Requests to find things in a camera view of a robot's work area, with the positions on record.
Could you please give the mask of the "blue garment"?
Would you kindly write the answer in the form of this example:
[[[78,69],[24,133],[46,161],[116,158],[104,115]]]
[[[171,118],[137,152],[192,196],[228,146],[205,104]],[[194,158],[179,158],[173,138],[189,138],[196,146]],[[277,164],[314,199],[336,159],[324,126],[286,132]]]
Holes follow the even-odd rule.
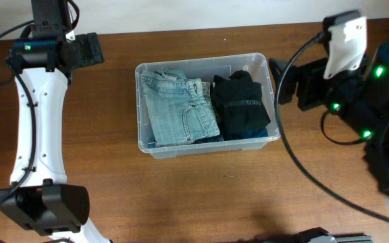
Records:
[[[222,135],[224,140],[244,140],[252,138],[263,138],[268,137],[268,132],[266,128],[259,130],[248,130],[245,132],[236,132],[236,133],[225,133]]]

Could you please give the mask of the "small black garment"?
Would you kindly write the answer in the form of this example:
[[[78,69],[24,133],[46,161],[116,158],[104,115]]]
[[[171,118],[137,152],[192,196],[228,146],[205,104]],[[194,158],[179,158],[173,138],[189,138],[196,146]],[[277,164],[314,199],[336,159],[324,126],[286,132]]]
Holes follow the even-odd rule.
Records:
[[[260,130],[271,122],[262,101],[262,85],[249,72],[238,70],[229,78],[215,75],[211,102],[222,134]]]

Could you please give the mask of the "light blue jeans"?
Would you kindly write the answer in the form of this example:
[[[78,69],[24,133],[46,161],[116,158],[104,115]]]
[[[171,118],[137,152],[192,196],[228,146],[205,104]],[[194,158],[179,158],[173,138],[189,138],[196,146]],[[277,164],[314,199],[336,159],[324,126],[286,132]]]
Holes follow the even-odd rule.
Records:
[[[183,132],[193,140],[221,135],[210,98],[210,85],[168,68],[140,75],[152,132]]]

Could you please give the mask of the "dark blue jeans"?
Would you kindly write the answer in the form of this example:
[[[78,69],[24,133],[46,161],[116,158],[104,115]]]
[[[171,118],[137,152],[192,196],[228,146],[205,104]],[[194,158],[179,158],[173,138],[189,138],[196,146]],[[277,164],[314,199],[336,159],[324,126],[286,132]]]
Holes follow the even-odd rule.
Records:
[[[158,133],[158,136],[155,136],[153,132],[151,132],[151,136],[147,143],[148,149],[159,148],[159,147],[169,147],[169,146],[184,146],[190,144],[203,144],[210,142],[223,142],[223,138],[221,135],[200,138],[197,140],[193,140],[191,137],[186,137],[183,132],[163,132]]]

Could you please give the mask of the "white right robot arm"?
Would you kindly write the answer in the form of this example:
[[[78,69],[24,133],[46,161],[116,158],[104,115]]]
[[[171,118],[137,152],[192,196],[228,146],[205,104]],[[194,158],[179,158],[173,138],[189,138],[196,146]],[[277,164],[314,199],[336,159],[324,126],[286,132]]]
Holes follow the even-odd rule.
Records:
[[[325,74],[326,58],[301,66],[271,58],[269,68],[279,96],[275,105],[299,99],[302,111],[326,106],[326,115],[336,115],[360,137],[349,146],[364,144],[364,160],[389,197],[389,42],[381,44],[369,60],[366,55],[353,71]]]

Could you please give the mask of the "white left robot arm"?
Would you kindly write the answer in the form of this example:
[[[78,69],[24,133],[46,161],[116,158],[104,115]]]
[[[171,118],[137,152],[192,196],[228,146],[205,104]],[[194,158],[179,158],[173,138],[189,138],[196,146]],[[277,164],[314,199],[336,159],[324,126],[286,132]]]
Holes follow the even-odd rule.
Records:
[[[104,242],[87,189],[68,184],[62,155],[66,91],[74,70],[103,62],[99,39],[74,34],[80,10],[73,1],[33,1],[32,13],[7,58],[18,89],[18,145],[0,211],[52,242]]]

